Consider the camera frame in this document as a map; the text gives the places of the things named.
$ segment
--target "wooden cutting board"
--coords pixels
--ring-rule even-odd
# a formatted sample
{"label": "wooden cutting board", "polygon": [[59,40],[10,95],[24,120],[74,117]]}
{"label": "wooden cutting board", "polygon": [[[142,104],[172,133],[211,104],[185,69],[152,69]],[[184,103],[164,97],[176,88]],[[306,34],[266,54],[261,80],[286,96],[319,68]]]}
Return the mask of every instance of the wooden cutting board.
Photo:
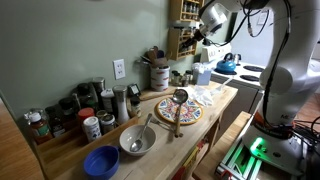
{"label": "wooden cutting board", "polygon": [[147,89],[141,92],[140,100],[146,101],[166,95],[173,95],[174,91],[176,90],[176,87],[169,86],[167,90],[163,92],[156,92],[151,89]]}

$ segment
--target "blue kettle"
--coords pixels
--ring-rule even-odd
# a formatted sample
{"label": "blue kettle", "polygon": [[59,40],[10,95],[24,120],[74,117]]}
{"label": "blue kettle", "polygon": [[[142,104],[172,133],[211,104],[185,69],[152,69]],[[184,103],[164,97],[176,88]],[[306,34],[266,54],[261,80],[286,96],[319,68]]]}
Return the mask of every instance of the blue kettle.
{"label": "blue kettle", "polygon": [[236,69],[236,63],[233,59],[233,54],[228,53],[224,56],[223,60],[217,63],[216,71],[221,73],[232,73]]}

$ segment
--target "plate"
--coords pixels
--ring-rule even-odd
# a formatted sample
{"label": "plate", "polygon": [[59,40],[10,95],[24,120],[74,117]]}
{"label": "plate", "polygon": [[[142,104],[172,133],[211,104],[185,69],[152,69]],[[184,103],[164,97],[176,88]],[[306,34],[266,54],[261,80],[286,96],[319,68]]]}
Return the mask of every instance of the plate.
{"label": "plate", "polygon": [[[163,119],[174,123],[178,107],[172,98],[166,98],[157,104],[156,109]],[[188,99],[182,104],[180,114],[180,124],[193,124],[201,118],[203,110],[197,102]]]}

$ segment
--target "spoon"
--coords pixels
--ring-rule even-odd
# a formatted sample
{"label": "spoon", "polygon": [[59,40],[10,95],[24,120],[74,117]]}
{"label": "spoon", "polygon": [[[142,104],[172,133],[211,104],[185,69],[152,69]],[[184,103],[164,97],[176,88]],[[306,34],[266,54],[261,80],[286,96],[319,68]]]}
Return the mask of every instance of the spoon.
{"label": "spoon", "polygon": [[177,89],[173,93],[173,102],[177,103],[179,105],[178,110],[176,112],[176,131],[175,131],[175,137],[182,137],[183,134],[180,133],[180,110],[181,110],[181,105],[185,103],[188,100],[188,93],[184,89]]}
{"label": "spoon", "polygon": [[149,124],[149,122],[150,122],[151,117],[152,117],[152,114],[149,113],[149,114],[148,114],[148,117],[147,117],[147,121],[146,121],[146,123],[144,124],[143,130],[142,130],[142,132],[141,132],[141,134],[140,134],[140,137],[139,137],[137,140],[135,140],[134,143],[132,143],[132,145],[131,145],[131,147],[130,147],[130,151],[131,151],[131,152],[137,152],[137,151],[139,151],[139,150],[141,149],[142,144],[143,144],[143,142],[142,142],[142,136],[143,136],[144,131],[146,130],[146,128],[147,128],[147,126],[148,126],[148,124]]}

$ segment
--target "green wall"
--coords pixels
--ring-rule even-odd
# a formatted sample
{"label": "green wall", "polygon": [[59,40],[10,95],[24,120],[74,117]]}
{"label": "green wall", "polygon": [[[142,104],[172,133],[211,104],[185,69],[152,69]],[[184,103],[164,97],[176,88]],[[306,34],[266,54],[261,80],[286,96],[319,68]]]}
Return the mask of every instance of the green wall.
{"label": "green wall", "polygon": [[[135,61],[153,45],[166,49],[168,12],[167,0],[2,0],[0,95],[19,126],[30,108],[53,105],[92,77],[107,88],[148,87],[149,69]],[[224,40],[225,29],[213,39]],[[184,71],[197,58],[169,65]],[[115,80],[116,59],[125,60],[126,78]]]}

